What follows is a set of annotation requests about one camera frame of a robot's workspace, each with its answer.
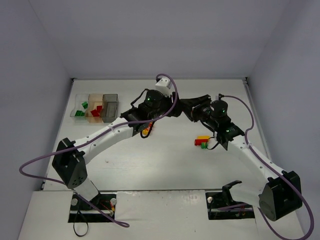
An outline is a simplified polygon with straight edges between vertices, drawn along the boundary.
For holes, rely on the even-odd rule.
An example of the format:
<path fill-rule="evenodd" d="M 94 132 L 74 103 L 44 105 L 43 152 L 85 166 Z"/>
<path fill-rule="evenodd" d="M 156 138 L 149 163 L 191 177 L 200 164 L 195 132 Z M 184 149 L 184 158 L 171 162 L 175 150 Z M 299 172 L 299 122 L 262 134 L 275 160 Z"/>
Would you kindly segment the small red lego brick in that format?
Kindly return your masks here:
<path fill-rule="evenodd" d="M 102 110 L 102 108 L 103 108 L 102 105 L 98 105 L 98 106 L 96 107 L 96 110 L 97 110 L 98 112 L 100 112 L 100 111 Z"/>

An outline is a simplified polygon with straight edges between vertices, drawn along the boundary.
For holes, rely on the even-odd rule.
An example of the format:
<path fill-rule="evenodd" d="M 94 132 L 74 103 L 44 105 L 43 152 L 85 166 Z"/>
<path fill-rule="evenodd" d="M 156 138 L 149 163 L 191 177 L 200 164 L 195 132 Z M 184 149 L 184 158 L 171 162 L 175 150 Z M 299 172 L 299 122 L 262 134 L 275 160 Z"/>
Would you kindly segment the red flower print lego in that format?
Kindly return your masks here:
<path fill-rule="evenodd" d="M 90 113 L 91 113 L 91 115 L 93 117 L 99 117 L 100 116 L 100 112 L 97 111 L 96 109 L 91 110 Z"/>

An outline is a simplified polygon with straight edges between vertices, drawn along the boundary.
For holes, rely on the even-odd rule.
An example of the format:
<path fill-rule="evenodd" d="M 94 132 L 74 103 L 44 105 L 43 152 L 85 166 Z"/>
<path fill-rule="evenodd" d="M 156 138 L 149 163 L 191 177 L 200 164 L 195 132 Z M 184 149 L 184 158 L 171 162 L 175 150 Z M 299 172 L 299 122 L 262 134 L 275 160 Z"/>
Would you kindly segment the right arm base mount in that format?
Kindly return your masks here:
<path fill-rule="evenodd" d="M 240 183 L 242 182 L 235 180 L 224 185 L 220 191 L 207 191 L 205 193 L 207 216 L 210 221 L 255 218 L 255 213 L 251 205 L 234 201 L 231 197 L 230 189 Z"/>

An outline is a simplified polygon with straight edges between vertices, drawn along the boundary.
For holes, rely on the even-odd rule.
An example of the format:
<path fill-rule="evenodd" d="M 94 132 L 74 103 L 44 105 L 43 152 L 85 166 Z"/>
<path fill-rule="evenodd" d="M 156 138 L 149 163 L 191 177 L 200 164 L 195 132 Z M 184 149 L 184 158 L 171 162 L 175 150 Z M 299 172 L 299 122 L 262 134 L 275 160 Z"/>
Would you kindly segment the small green lego brick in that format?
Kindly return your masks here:
<path fill-rule="evenodd" d="M 87 101 L 82 102 L 81 105 L 85 110 L 88 108 L 88 102 Z"/>

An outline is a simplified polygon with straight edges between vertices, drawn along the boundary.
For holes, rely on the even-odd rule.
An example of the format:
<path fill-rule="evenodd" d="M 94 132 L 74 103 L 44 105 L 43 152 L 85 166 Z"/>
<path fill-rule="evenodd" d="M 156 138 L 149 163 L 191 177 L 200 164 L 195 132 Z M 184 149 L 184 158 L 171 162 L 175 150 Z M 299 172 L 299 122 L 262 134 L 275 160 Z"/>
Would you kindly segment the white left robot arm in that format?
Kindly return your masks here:
<path fill-rule="evenodd" d="M 61 140 L 52 167 L 68 189 L 88 202 L 96 202 L 100 192 L 88 177 L 89 162 L 116 143 L 139 134 L 149 122 L 155 122 L 161 116 L 174 116 L 178 102 L 176 92 L 165 96 L 158 90 L 147 90 L 143 102 L 123 112 L 103 129 L 78 140 Z"/>

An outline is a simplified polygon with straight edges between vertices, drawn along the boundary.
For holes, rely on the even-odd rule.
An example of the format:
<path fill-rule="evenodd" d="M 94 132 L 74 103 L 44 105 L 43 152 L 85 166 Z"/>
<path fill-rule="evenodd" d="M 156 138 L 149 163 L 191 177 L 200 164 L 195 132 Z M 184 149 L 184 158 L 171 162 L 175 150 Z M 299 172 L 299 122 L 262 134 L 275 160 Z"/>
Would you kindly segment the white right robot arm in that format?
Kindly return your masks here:
<path fill-rule="evenodd" d="M 212 101 L 209 95 L 181 99 L 182 111 L 192 122 L 200 121 L 214 133 L 219 145 L 236 156 L 257 177 L 258 186 L 245 185 L 235 180 L 222 187 L 227 206 L 246 203 L 260 208 L 271 221 L 288 215 L 302 207 L 300 177 L 273 164 L 257 150 L 228 116 L 228 104 L 219 95 Z"/>

